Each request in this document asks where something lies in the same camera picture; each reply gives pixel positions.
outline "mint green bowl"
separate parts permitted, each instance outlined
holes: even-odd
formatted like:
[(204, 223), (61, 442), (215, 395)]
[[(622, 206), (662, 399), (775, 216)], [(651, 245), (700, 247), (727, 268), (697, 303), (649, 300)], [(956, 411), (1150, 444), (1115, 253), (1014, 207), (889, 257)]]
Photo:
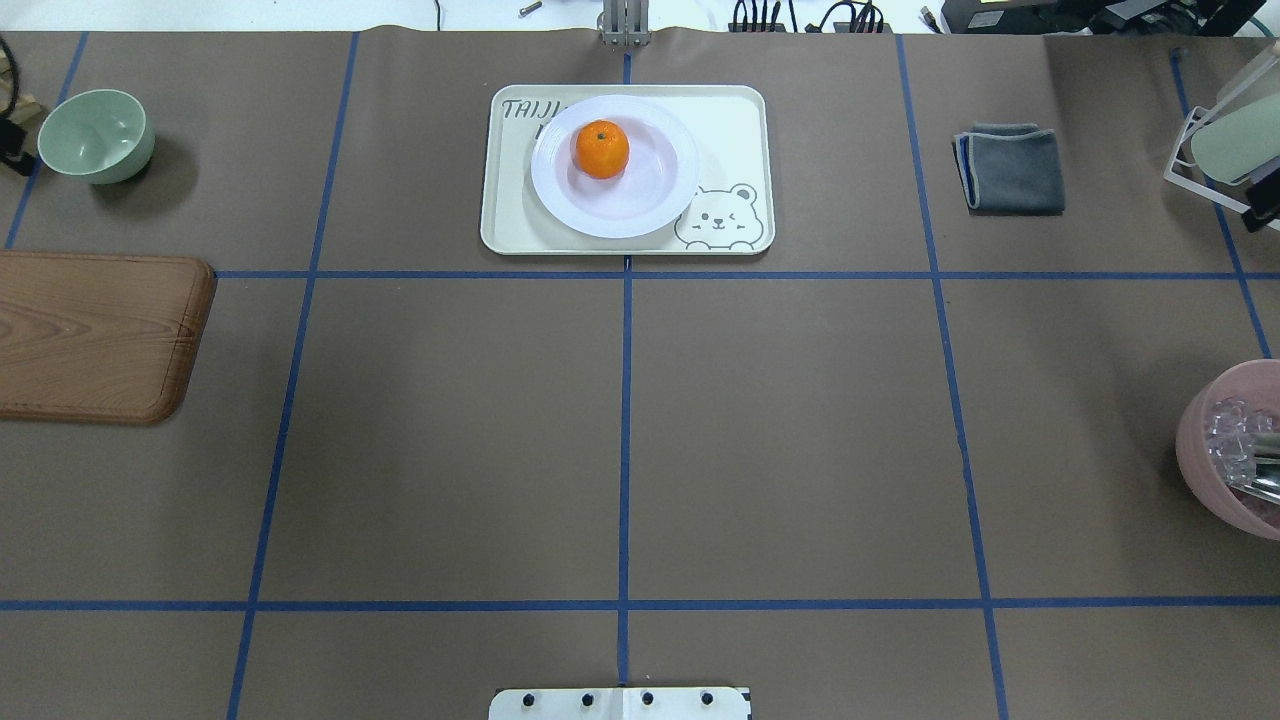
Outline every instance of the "mint green bowl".
[(132, 178), (155, 145), (142, 104), (119, 90), (90, 90), (67, 100), (49, 114), (36, 140), (50, 169), (91, 184)]

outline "white floor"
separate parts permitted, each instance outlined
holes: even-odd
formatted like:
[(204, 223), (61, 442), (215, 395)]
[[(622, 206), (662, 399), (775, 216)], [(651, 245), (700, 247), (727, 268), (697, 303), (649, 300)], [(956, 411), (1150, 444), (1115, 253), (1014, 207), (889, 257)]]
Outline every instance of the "white floor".
[[(544, 0), (526, 18), (520, 8), (532, 0), (440, 0), (445, 29), (553, 29), (595, 27), (600, 0)], [(800, 26), (817, 22), (829, 0), (796, 0)], [(877, 3), (895, 32), (929, 32), (919, 19), (922, 5), (940, 17), (941, 0), (882, 0)], [(652, 0), (650, 26), (681, 26), (724, 29), (732, 15), (732, 0)], [(173, 3), (172, 0), (38, 0), (6, 9), (0, 29), (365, 29), (398, 24), (435, 28), (433, 0), (218, 0)], [(787, 19), (783, 3), (780, 20)], [(1280, 29), (1280, 0), (1267, 0), (1257, 18)], [(1261, 35), (1245, 26), (1240, 35)]]

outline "gray cloth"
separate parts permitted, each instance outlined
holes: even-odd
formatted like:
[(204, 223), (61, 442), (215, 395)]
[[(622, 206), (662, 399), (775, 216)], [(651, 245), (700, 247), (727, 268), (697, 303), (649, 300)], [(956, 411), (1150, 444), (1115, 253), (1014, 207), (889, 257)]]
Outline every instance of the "gray cloth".
[(1053, 215), (1066, 209), (1053, 131), (978, 123), (955, 136), (955, 152), (972, 210)]

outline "wooden cutting board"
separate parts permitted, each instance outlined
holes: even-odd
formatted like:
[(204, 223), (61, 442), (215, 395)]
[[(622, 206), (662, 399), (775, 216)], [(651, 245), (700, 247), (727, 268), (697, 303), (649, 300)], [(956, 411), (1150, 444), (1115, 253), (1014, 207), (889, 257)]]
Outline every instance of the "wooden cutting board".
[(0, 418), (168, 418), (214, 286), (195, 258), (0, 251)]

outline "cartoon bear face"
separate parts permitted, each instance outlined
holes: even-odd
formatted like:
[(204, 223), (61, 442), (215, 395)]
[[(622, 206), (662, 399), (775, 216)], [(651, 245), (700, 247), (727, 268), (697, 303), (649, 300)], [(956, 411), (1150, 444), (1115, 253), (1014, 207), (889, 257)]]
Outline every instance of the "cartoon bear face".
[(755, 214), (755, 188), (746, 183), (728, 190), (699, 187), (689, 209), (676, 219), (676, 237), (687, 250), (754, 249), (764, 237), (764, 223)]

